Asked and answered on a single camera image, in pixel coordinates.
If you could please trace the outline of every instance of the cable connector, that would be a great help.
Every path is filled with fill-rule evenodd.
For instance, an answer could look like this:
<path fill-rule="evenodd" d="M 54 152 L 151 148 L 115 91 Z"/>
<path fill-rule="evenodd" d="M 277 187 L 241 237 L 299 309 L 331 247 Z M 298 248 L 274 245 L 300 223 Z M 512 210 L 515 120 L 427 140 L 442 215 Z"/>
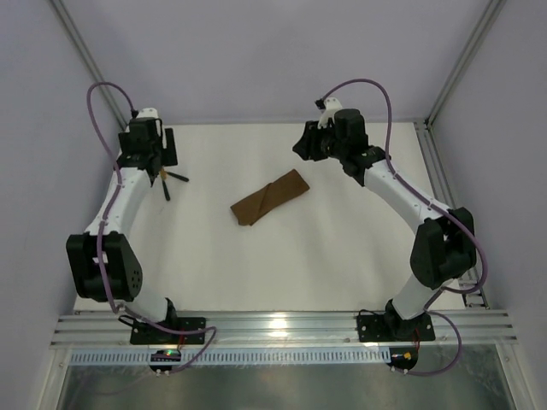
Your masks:
<path fill-rule="evenodd" d="M 325 101 L 322 98 L 320 98 L 319 100 L 315 100 L 315 106 L 321 111 L 326 109 Z"/>

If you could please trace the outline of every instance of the white table surface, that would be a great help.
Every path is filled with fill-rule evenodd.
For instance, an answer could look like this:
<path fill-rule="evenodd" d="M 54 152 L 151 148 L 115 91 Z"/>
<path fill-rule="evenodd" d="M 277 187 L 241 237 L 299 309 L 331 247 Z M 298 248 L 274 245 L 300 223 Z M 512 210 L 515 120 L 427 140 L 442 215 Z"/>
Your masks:
<path fill-rule="evenodd" d="M 383 309 L 411 274 L 414 236 L 379 197 L 329 159 L 304 162 L 291 151 L 303 125 L 174 126 L 179 165 L 190 178 L 160 180 L 144 199 L 129 240 L 144 286 L 178 310 Z M 383 146 L 385 124 L 367 124 Z M 394 162 L 431 192 L 411 123 L 393 127 Z M 297 169 L 310 190 L 253 226 L 239 226 L 230 206 Z M 77 298 L 76 310 L 108 310 Z M 464 308 L 446 292 L 433 309 Z"/>

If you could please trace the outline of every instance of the folded brown towel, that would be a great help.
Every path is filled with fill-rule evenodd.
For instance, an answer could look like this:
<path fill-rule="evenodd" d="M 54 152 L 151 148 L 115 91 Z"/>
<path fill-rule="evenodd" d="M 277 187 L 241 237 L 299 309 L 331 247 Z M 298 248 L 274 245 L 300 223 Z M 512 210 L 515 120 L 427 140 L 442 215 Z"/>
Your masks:
<path fill-rule="evenodd" d="M 279 205 L 301 196 L 309 190 L 309 185 L 296 169 L 250 194 L 230 208 L 242 226 L 253 226 L 262 216 Z"/>

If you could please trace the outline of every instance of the black mounting bracket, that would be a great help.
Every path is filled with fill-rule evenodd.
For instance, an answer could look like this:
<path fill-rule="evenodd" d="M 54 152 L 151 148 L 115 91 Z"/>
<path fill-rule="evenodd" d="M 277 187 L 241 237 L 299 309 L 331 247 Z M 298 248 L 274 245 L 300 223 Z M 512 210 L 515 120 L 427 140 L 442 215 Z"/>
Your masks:
<path fill-rule="evenodd" d="M 146 344 L 174 344 L 174 345 L 203 345 L 205 344 L 205 333 L 196 335 L 179 336 L 160 331 L 155 327 L 139 322 L 135 318 L 122 315 L 119 321 L 124 325 L 131 327 L 130 344 L 140 346 Z M 169 326 L 170 329 L 177 331 L 200 331 L 207 325 L 205 318 L 176 318 Z"/>
<path fill-rule="evenodd" d="M 435 330 L 429 315 L 416 323 L 416 331 L 407 336 L 398 337 L 394 336 L 393 331 L 385 321 L 384 314 L 361 311 L 356 316 L 356 322 L 359 342 L 362 343 L 415 342 L 416 338 L 419 338 L 421 342 L 435 340 Z"/>
<path fill-rule="evenodd" d="M 145 170 L 153 184 L 162 167 L 178 164 L 177 147 L 174 143 L 173 128 L 165 128 L 159 118 L 133 118 L 128 124 L 129 132 L 120 132 L 121 155 L 118 166 L 136 167 Z"/>

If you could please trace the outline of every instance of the white wall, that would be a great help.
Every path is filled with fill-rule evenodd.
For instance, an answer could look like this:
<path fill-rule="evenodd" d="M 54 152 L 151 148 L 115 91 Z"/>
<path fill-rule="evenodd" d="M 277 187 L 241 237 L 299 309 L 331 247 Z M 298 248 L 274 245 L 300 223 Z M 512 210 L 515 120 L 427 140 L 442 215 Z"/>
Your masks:
<path fill-rule="evenodd" d="M 545 0 L 509 0 L 435 124 L 451 182 L 489 256 L 489 299 L 512 314 L 543 391 L 546 22 Z"/>
<path fill-rule="evenodd" d="M 19 410 L 75 298 L 65 241 L 97 211 L 109 170 L 85 108 L 91 79 L 46 1 L 0 2 L 0 52 L 0 407 Z"/>
<path fill-rule="evenodd" d="M 487 0 L 66 0 L 104 75 L 168 124 L 301 122 L 354 77 L 425 117 Z M 344 106 L 385 120 L 373 87 Z"/>

